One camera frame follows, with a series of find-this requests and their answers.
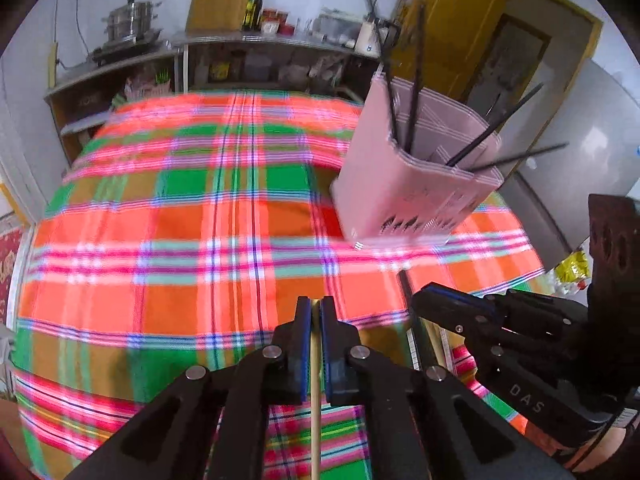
refrigerator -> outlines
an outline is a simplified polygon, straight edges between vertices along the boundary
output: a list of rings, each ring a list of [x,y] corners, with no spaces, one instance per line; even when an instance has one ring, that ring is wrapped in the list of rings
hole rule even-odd
[[[498,190],[520,219],[546,270],[589,237],[591,193],[626,195],[640,177],[640,107],[591,59],[584,62],[533,157]]]

yellow package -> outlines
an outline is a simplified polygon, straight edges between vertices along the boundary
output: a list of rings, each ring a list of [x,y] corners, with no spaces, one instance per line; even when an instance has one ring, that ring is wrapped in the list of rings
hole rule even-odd
[[[584,254],[584,251],[569,254],[558,264],[555,272],[558,280],[563,283],[576,283],[591,277],[587,255]]]

chopstick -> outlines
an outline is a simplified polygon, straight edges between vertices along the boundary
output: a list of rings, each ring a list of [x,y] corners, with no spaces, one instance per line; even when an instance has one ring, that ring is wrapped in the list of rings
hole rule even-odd
[[[493,121],[487,129],[478,135],[474,140],[472,140],[468,145],[462,148],[459,152],[457,152],[454,156],[452,156],[449,161],[446,163],[446,166],[453,167],[457,163],[459,163],[463,158],[465,158],[469,153],[471,153],[474,149],[476,149],[480,143],[485,140],[488,136],[490,136],[498,126],[500,126],[504,121],[509,119],[514,113],[520,110],[525,103],[531,99],[538,91],[543,87],[542,83],[536,85],[536,87],[525,95],[511,110],[503,113],[501,117],[497,118]]]
[[[475,166],[467,171],[470,171],[471,173],[475,173],[476,171],[487,170],[492,166],[503,166],[505,164],[509,164],[510,162],[519,162],[533,155],[542,155],[543,153],[562,150],[563,148],[566,148],[568,145],[569,145],[568,142],[563,142],[561,144],[554,144],[553,146],[547,146],[546,148],[540,148],[539,150],[531,150],[530,152],[523,152],[523,153],[518,153],[517,155],[505,156],[503,158],[498,158],[493,162],[489,162],[487,164],[481,164],[480,166]]]
[[[386,94],[389,99],[389,120],[391,121],[391,136],[393,140],[398,143],[398,122],[396,121],[396,109],[394,108],[394,94],[391,86],[391,70],[386,59],[386,53],[382,50],[382,38],[380,37],[380,30],[378,28],[378,17],[376,15],[376,5],[373,0],[366,0],[369,6],[369,14],[373,20],[373,30],[376,33],[376,41],[378,42],[378,49],[380,50],[380,63],[382,63],[382,70],[385,73],[386,81]]]
[[[322,440],[322,336],[320,335],[320,301],[311,306],[311,343],[309,347],[309,374],[311,386],[311,480],[320,479],[320,444]]]
[[[418,44],[415,50],[415,80],[411,92],[411,109],[409,110],[409,123],[407,124],[406,139],[404,140],[404,150],[411,153],[414,146],[415,121],[418,117],[418,98],[422,89],[422,58],[424,53],[424,12],[425,5],[420,4],[418,8]]]

plaid tablecloth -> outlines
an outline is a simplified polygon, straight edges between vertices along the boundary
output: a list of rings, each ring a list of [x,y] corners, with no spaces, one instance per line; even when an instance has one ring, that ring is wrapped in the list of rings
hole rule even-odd
[[[268,343],[299,295],[332,295],[365,344],[405,362],[399,269],[475,294],[542,273],[495,195],[443,247],[350,247],[328,184],[358,114],[304,94],[192,94],[129,105],[92,140],[38,227],[20,300],[13,360],[39,476],[63,478],[190,365]],[[368,478],[361,410],[325,405],[322,424],[323,478]],[[268,432],[264,477],[309,475],[309,406],[271,410]]]

black chopstick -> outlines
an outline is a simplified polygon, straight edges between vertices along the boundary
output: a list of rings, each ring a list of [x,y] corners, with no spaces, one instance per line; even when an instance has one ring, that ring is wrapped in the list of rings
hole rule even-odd
[[[404,139],[404,150],[411,153],[414,146],[415,137],[415,121],[418,118],[418,98],[422,89],[422,58],[424,53],[424,13],[425,6],[420,4],[418,8],[418,44],[415,49],[415,80],[414,87],[411,92],[411,109],[409,110],[409,123],[406,129],[406,138]]]
[[[386,94],[389,98],[389,119],[391,121],[391,136],[396,144],[398,143],[398,122],[396,121],[396,108],[394,107],[394,93],[391,86],[391,70],[386,59],[386,53],[382,49],[382,38],[380,37],[380,30],[378,28],[378,16],[376,14],[376,6],[373,0],[366,0],[369,6],[369,15],[373,20],[373,30],[376,33],[376,41],[378,42],[378,49],[380,50],[380,63],[382,64],[382,70],[385,73],[386,81]]]
[[[474,140],[472,140],[468,145],[462,148],[459,152],[457,152],[454,156],[452,156],[447,162],[446,166],[453,167],[457,163],[459,163],[463,158],[465,158],[469,153],[471,153],[474,149],[476,149],[480,143],[485,140],[488,136],[490,136],[498,126],[500,126],[504,121],[509,119],[514,113],[520,110],[524,104],[531,99],[538,91],[543,87],[542,83],[536,85],[536,87],[525,95],[511,110],[503,113],[499,118],[495,121],[491,122],[487,129],[478,135]]]
[[[525,158],[529,158],[530,156],[533,155],[542,155],[543,153],[549,153],[549,152],[554,152],[556,150],[562,150],[563,148],[566,148],[569,145],[568,142],[563,142],[562,144],[554,144],[553,146],[547,146],[546,148],[540,148],[539,150],[531,150],[530,152],[523,152],[523,153],[519,153],[517,155],[510,155],[510,156],[505,156],[503,158],[498,158],[497,160],[494,160],[493,162],[489,162],[487,164],[481,164],[480,166],[475,166],[473,168],[471,168],[470,171],[471,173],[475,173],[477,171],[482,171],[482,170],[487,170],[488,168],[492,167],[492,166],[503,166],[505,164],[509,164],[510,162],[519,162],[521,160],[524,160]]]

